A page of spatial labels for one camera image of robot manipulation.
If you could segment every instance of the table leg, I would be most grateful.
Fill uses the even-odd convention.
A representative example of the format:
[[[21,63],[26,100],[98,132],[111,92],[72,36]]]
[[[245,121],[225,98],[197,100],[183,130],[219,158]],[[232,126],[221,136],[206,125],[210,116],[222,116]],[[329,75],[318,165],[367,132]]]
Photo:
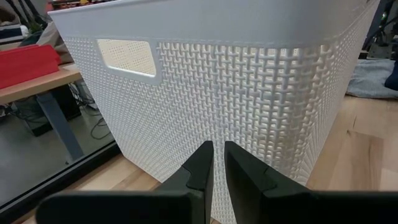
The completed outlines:
[[[84,156],[79,142],[70,129],[67,119],[63,115],[61,108],[51,92],[37,94],[37,101],[54,131],[67,148],[72,160],[75,161]]]

